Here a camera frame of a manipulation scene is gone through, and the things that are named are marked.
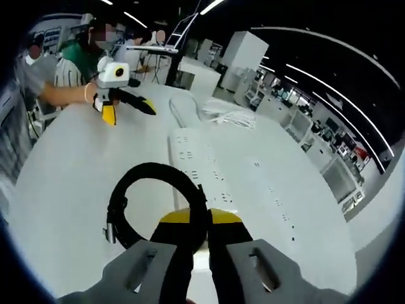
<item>white table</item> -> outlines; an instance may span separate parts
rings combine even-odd
[[[168,99],[175,93],[182,98],[181,91],[142,86],[139,92],[154,101],[158,115],[120,104],[115,127],[90,106],[69,106],[35,145],[18,179],[18,197],[8,220],[18,250],[53,295],[87,289],[123,251],[102,234],[109,197],[134,165],[169,163],[168,134],[177,125]],[[356,260],[347,224],[325,181],[293,139],[261,116],[254,131],[227,124],[201,127],[209,134],[239,216],[253,238],[276,242],[314,285],[350,293],[356,285]],[[294,252],[286,252],[280,243],[271,215],[258,210],[257,194],[245,178],[250,157],[261,162],[296,223]],[[172,188],[160,181],[137,182],[127,198],[125,215],[146,238],[174,210]],[[209,278],[209,272],[193,274],[189,297],[197,303],[215,302]]]

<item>power strip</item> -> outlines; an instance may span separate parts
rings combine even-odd
[[[273,183],[268,178],[268,174],[261,166],[260,162],[254,158],[247,161],[247,179],[257,194],[257,204],[261,210],[269,214],[271,228],[277,233],[274,235],[272,245],[292,257],[297,253],[299,240],[296,236],[297,228],[290,218],[283,201]]]
[[[173,131],[169,138],[172,165],[187,174],[196,186],[202,185],[207,208],[237,213],[225,176],[204,133],[182,128]],[[176,208],[188,208],[185,198],[178,191],[175,192]]]

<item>black strap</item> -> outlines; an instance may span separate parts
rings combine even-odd
[[[160,163],[142,163],[130,169],[115,186],[108,205],[107,223],[113,224],[114,233],[118,241],[126,249],[137,241],[145,239],[139,235],[127,222],[124,210],[127,207],[125,193],[127,189],[139,179],[157,179],[176,188],[189,202],[190,228],[193,230],[193,243],[196,252],[206,239],[207,232],[207,206],[204,191],[183,172],[169,165]]]

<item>coiled white cable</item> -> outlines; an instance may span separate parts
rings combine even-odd
[[[203,106],[202,111],[207,115],[215,116],[209,121],[218,124],[229,122],[248,129],[256,127],[256,117],[253,111],[226,101],[219,99],[209,100]]]

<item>black ceiling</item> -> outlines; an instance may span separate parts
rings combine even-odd
[[[178,20],[196,9],[201,11],[211,0],[111,0],[109,6],[101,0],[42,2],[42,13],[60,11],[91,12],[114,17],[127,26],[139,27],[123,14],[132,14],[150,29],[165,21],[170,31]],[[260,1],[224,0],[212,11],[199,16],[190,37],[208,38],[227,46],[232,34],[250,30],[269,44],[264,64],[278,75],[288,75],[298,81],[298,88],[308,94],[316,91],[325,99],[326,93],[339,98],[324,85],[285,66],[286,63],[304,70],[326,82],[354,102],[378,127],[390,144],[394,144],[405,129],[405,106],[402,92],[369,60],[334,42],[297,32],[251,30],[251,27],[289,27],[310,29],[344,41],[362,52],[378,58],[398,81],[405,86],[403,54],[403,22],[400,1]],[[363,133],[369,134],[377,152],[385,149],[373,128],[352,106],[344,103],[345,116]]]

